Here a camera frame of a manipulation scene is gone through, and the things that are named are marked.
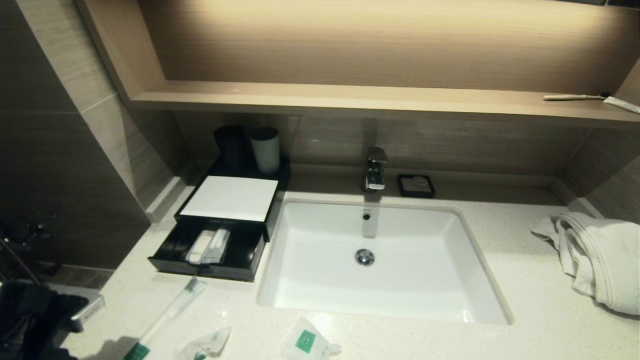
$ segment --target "countertop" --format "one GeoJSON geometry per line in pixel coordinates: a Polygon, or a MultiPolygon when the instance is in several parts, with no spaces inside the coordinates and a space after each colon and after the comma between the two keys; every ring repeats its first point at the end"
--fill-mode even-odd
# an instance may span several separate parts
{"type": "MultiPolygon", "coordinates": [[[[410,199],[397,190],[382,193],[381,205],[455,208],[465,217],[511,315],[511,325],[441,322],[275,309],[257,304],[267,268],[269,244],[256,280],[201,278],[207,289],[184,316],[152,346],[147,359],[173,359],[183,342],[232,325],[222,359],[281,359],[280,344],[301,316],[346,359],[639,359],[637,318],[598,306],[571,289],[557,252],[529,229],[543,217],[566,211],[542,188],[445,186],[439,199],[410,199]]],[[[161,274],[147,260],[175,224],[173,213],[192,190],[180,196],[169,215],[152,225],[102,289],[107,308],[84,332],[62,345],[80,359],[121,359],[189,281],[161,274]]],[[[363,201],[341,191],[342,180],[293,178],[285,199],[319,202],[363,201]]]]}

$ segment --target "plastic bag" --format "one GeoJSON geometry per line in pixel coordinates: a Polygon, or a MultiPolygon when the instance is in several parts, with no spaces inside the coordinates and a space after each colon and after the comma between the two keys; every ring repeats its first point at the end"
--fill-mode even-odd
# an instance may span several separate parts
{"type": "Polygon", "coordinates": [[[280,355],[286,360],[327,360],[342,350],[338,344],[331,344],[305,318],[300,318],[282,343],[280,355]]]}
{"type": "Polygon", "coordinates": [[[220,329],[213,334],[190,341],[178,353],[179,360],[203,360],[207,356],[219,357],[231,333],[231,326],[220,329]]]}

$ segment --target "toothbrush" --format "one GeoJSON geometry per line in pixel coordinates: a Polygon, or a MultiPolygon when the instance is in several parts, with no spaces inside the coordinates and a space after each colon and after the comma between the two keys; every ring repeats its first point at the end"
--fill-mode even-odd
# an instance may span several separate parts
{"type": "Polygon", "coordinates": [[[187,286],[175,297],[171,304],[155,320],[155,322],[145,331],[133,348],[124,357],[124,360],[142,360],[151,349],[149,345],[169,327],[189,304],[207,287],[204,281],[198,281],[197,277],[192,277],[187,286]]]}
{"type": "Polygon", "coordinates": [[[600,95],[545,95],[542,99],[546,101],[604,100],[609,96],[611,96],[610,92],[603,92],[600,95]]]}

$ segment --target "stainless steel object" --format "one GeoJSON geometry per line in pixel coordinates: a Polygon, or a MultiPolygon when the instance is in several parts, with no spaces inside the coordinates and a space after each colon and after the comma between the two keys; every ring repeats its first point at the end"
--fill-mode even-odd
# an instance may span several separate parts
{"type": "Polygon", "coordinates": [[[367,249],[356,251],[356,262],[362,266],[371,266],[375,260],[376,257],[367,249]]]}
{"type": "Polygon", "coordinates": [[[71,317],[71,326],[79,331],[83,331],[87,321],[100,309],[106,307],[104,297],[100,295],[100,290],[58,284],[50,284],[50,286],[51,290],[57,291],[59,294],[75,295],[89,300],[85,307],[71,317]]]}
{"type": "Polygon", "coordinates": [[[385,188],[382,164],[387,162],[387,155],[382,148],[369,148],[367,151],[367,169],[362,182],[362,190],[364,192],[375,192],[385,188]]]}

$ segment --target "wall tile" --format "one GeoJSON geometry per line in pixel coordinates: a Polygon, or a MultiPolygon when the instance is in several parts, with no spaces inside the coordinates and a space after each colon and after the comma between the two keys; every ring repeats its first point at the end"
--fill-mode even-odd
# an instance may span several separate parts
{"type": "Polygon", "coordinates": [[[640,131],[594,129],[562,177],[605,217],[640,223],[640,131]]]}
{"type": "Polygon", "coordinates": [[[14,0],[0,1],[0,110],[76,110],[14,0]]]}
{"type": "Polygon", "coordinates": [[[0,113],[0,211],[148,220],[80,114],[0,113]]]}
{"type": "Polygon", "coordinates": [[[640,59],[629,72],[627,79],[620,86],[615,97],[640,106],[640,59]]]}
{"type": "Polygon", "coordinates": [[[126,108],[118,96],[83,112],[93,135],[143,208],[189,158],[169,111],[126,108]]]}
{"type": "Polygon", "coordinates": [[[225,124],[272,126],[294,163],[362,165],[366,148],[381,146],[391,167],[556,175],[588,134],[579,127],[449,120],[376,120],[234,115],[180,111],[191,153],[213,159],[213,131],[225,124]]]}
{"type": "Polygon", "coordinates": [[[115,93],[73,0],[18,2],[80,111],[115,93]]]}
{"type": "Polygon", "coordinates": [[[386,150],[398,167],[556,175],[589,129],[500,122],[397,121],[386,150]]]}
{"type": "Polygon", "coordinates": [[[54,238],[34,246],[30,259],[105,269],[117,268],[148,228],[148,224],[92,220],[45,225],[54,238]]]}

